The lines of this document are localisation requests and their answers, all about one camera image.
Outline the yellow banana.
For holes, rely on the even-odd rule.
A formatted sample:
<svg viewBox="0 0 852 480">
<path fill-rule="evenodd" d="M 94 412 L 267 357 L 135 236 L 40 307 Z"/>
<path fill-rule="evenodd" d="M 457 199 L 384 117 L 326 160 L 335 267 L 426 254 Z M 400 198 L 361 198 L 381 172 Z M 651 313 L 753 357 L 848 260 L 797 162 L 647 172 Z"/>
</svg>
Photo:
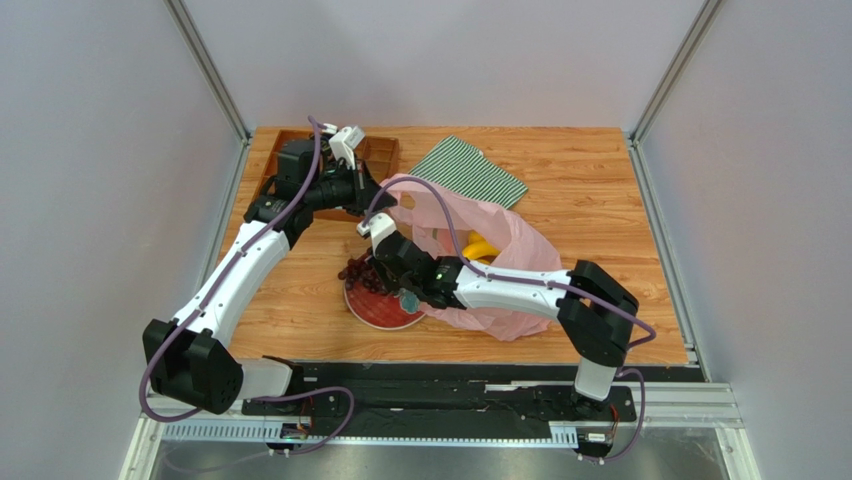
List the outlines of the yellow banana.
<svg viewBox="0 0 852 480">
<path fill-rule="evenodd" d="M 491 245 L 476 231 L 468 233 L 468 243 L 462 249 L 462 256 L 470 261 L 490 265 L 500 254 L 500 250 Z"/>
</svg>

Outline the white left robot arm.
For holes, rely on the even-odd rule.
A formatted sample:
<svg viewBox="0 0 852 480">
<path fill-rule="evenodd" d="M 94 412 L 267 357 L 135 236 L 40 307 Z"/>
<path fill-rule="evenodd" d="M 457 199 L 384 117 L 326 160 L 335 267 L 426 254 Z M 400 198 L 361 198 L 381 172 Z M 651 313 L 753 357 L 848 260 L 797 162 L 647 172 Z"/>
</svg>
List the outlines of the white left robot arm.
<svg viewBox="0 0 852 480">
<path fill-rule="evenodd" d="M 142 396 L 154 392 L 193 412 L 221 414 L 236 401 L 286 395 L 296 370 L 292 363 L 237 359 L 228 346 L 246 307 L 316 212 L 360 218 L 370 206 L 394 205 L 356 154 L 364 139 L 357 126 L 324 126 L 318 136 L 281 144 L 275 172 L 264 176 L 211 277 L 170 320 L 152 320 L 144 330 Z"/>
</svg>

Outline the purple grape bunch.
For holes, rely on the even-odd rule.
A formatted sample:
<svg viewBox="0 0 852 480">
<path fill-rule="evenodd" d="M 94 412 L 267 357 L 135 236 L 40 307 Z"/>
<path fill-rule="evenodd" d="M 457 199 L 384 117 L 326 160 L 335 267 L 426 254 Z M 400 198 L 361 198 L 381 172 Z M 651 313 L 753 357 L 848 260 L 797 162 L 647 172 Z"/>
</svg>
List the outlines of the purple grape bunch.
<svg viewBox="0 0 852 480">
<path fill-rule="evenodd" d="M 367 257 L 349 259 L 346 266 L 338 272 L 337 278 L 343 282 L 347 291 L 360 287 L 373 294 L 387 296 L 390 293 Z"/>
</svg>

